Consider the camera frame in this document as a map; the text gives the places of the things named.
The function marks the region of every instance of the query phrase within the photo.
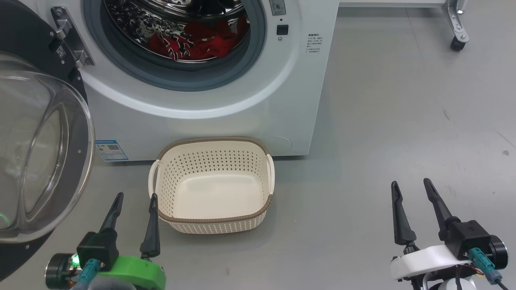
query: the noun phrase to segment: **white robot part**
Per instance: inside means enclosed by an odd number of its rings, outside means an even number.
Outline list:
[[[468,263],[455,258],[445,245],[432,246],[392,260],[391,276],[398,280]]]
[[[462,290],[476,290],[475,284],[473,284],[473,280],[465,280],[460,279],[460,285],[462,286]],[[457,283],[455,279],[450,279],[444,281],[441,286],[439,286],[438,290],[457,290]]]

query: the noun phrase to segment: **laundry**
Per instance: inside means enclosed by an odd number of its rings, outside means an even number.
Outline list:
[[[227,21],[217,22],[215,28],[200,22],[192,22],[185,26],[184,32],[180,35],[168,37],[154,34],[147,48],[172,60],[224,57],[249,30],[249,24],[244,17],[240,17],[235,25],[236,32],[233,32]]]

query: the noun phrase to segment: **metal stand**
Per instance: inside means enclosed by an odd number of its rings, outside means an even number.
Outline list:
[[[339,7],[442,7],[444,15],[455,33],[450,47],[459,52],[470,40],[459,19],[459,15],[464,14],[467,2],[468,0],[340,0]]]
[[[451,25],[455,37],[451,41],[451,49],[454,51],[461,51],[466,43],[470,40],[469,36],[460,22],[459,15],[464,13],[467,0],[446,0],[443,5],[444,15]]]

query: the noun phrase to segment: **caster wheel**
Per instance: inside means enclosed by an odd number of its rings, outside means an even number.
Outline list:
[[[451,47],[451,50],[459,52],[464,48],[465,45],[466,45],[465,42],[460,42],[457,39],[457,37],[455,36],[455,37],[453,37],[453,40],[451,41],[450,47]]]

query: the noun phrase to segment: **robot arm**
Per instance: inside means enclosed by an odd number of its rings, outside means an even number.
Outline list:
[[[507,248],[494,235],[489,235],[476,220],[461,222],[452,216],[430,179],[424,179],[427,197],[433,204],[439,224],[439,238],[444,245],[420,250],[414,243],[416,235],[410,228],[403,197],[397,182],[391,185],[394,222],[394,242],[404,245],[404,255],[391,261],[391,275],[398,281],[411,281],[414,290],[428,290],[428,281],[443,280],[438,290],[475,290],[472,275],[482,273],[488,281],[502,284],[497,271],[508,263]]]
[[[119,193],[98,233],[89,232],[77,254],[55,254],[45,270],[49,289],[87,289],[96,276],[113,278],[137,289],[165,290],[163,269],[150,258],[160,254],[158,201],[153,194],[149,206],[149,224],[140,246],[141,257],[120,256],[115,224],[122,211],[123,193]]]

